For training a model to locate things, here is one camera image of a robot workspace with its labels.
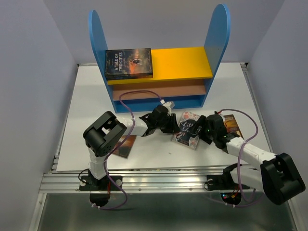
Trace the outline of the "Little Women floral book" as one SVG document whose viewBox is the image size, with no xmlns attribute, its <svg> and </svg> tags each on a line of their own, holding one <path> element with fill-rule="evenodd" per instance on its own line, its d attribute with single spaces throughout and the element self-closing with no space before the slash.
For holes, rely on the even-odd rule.
<svg viewBox="0 0 308 231">
<path fill-rule="evenodd" d="M 178 124 L 180 132 L 174 134 L 171 141 L 195 150 L 199 142 L 199 137 L 192 135 L 190 128 L 195 125 L 199 118 L 200 116 L 195 113 L 189 111 L 183 112 Z"/>
</svg>

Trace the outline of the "A Tale of Two Cities book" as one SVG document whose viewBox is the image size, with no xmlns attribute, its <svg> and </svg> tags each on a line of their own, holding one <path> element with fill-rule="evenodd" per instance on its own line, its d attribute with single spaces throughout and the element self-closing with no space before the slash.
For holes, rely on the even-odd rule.
<svg viewBox="0 0 308 231">
<path fill-rule="evenodd" d="M 153 77 L 150 48 L 107 50 L 104 75 L 108 81 Z"/>
</svg>

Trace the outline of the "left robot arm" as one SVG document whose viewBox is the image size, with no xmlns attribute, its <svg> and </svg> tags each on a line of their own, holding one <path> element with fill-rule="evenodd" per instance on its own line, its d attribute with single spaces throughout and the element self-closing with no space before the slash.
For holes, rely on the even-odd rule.
<svg viewBox="0 0 308 231">
<path fill-rule="evenodd" d="M 176 115 L 172 113 L 173 102 L 161 103 L 151 112 L 141 117 L 117 117 L 107 111 L 92 123 L 83 133 L 85 144 L 90 153 L 90 167 L 87 180 L 79 179 L 83 185 L 92 185 L 101 190 L 107 185 L 107 156 L 120 146 L 120 138 L 125 136 L 146 137 L 156 130 L 162 133 L 175 134 L 180 132 Z"/>
</svg>

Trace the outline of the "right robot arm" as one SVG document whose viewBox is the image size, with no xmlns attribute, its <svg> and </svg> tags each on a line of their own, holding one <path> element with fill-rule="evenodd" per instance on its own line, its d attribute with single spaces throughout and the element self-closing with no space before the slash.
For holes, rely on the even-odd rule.
<svg viewBox="0 0 308 231">
<path fill-rule="evenodd" d="M 209 191 L 251 188 L 281 205 L 306 189 L 290 155 L 267 152 L 249 144 L 240 135 L 228 132 L 219 113 L 200 116 L 189 132 L 238 158 L 238 162 L 223 169 L 221 175 L 207 177 Z"/>
</svg>

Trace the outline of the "brown Edmund Burke book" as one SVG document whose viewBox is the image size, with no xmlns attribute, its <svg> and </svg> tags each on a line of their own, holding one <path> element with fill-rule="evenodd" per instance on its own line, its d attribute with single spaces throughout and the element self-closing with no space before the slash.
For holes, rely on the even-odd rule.
<svg viewBox="0 0 308 231">
<path fill-rule="evenodd" d="M 224 115 L 224 125 L 227 129 L 228 133 L 236 133 L 240 137 L 243 137 L 240 128 L 238 126 L 238 123 L 235 119 L 235 116 L 233 114 L 231 115 Z"/>
</svg>

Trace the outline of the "blue wooden bookshelf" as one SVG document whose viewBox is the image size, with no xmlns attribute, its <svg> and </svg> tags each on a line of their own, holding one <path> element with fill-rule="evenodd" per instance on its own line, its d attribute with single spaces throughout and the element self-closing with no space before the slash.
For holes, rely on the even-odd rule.
<svg viewBox="0 0 308 231">
<path fill-rule="evenodd" d="M 231 32 L 226 4 L 213 10 L 202 47 L 151 49 L 153 77 L 108 81 L 104 75 L 106 39 L 98 13 L 89 12 L 88 28 L 92 51 L 107 91 L 107 100 L 117 113 L 150 111 L 157 97 L 173 101 L 177 109 L 204 105 Z"/>
</svg>

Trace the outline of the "Three Days to See book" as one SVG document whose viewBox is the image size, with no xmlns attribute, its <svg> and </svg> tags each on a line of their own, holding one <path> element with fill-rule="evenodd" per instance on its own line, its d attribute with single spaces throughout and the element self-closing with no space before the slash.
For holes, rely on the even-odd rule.
<svg viewBox="0 0 308 231">
<path fill-rule="evenodd" d="M 113 152 L 113 155 L 118 157 L 122 157 L 124 159 L 128 159 L 132 146 L 136 140 L 136 135 L 130 135 L 126 141 Z"/>
</svg>

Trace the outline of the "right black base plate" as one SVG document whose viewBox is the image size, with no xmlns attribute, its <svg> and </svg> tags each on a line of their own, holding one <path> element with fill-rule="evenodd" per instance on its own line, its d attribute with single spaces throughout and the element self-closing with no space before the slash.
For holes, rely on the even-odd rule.
<svg viewBox="0 0 308 231">
<path fill-rule="evenodd" d="M 239 184 L 235 183 L 228 174 L 208 175 L 205 189 L 208 191 L 220 191 L 221 201 L 225 205 L 238 207 L 242 200 Z"/>
</svg>

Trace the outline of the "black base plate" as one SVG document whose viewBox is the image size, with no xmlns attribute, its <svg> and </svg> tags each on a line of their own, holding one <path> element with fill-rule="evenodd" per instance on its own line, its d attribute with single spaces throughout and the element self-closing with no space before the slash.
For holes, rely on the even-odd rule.
<svg viewBox="0 0 308 231">
<path fill-rule="evenodd" d="M 80 181 L 79 190 L 90 192 L 89 199 L 93 205 L 103 207 L 107 205 L 111 197 L 111 191 L 120 191 L 107 176 L 100 180 L 85 175 L 78 177 Z"/>
<path fill-rule="evenodd" d="M 239 184 L 235 183 L 228 174 L 208 175 L 205 189 L 208 191 L 220 191 L 221 201 L 225 205 L 238 207 L 242 200 Z"/>
</svg>

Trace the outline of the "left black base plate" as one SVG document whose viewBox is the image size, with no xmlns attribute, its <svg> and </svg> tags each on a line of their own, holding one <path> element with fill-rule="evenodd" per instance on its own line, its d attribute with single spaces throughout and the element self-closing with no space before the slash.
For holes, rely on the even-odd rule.
<svg viewBox="0 0 308 231">
<path fill-rule="evenodd" d="M 89 199 L 93 205 L 103 207 L 107 205 L 111 197 L 111 191 L 120 191 L 107 176 L 100 180 L 85 175 L 78 177 L 80 181 L 79 190 L 90 192 Z"/>
</svg>

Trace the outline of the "aluminium mounting rail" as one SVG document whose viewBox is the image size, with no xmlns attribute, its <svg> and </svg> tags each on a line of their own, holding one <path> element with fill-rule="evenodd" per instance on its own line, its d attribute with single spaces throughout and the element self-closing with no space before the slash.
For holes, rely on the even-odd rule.
<svg viewBox="0 0 308 231">
<path fill-rule="evenodd" d="M 122 189 L 133 193 L 203 193 L 207 176 L 217 172 L 206 171 L 124 171 L 110 173 L 122 176 Z M 78 174 L 45 174 L 40 193 L 81 193 Z"/>
</svg>

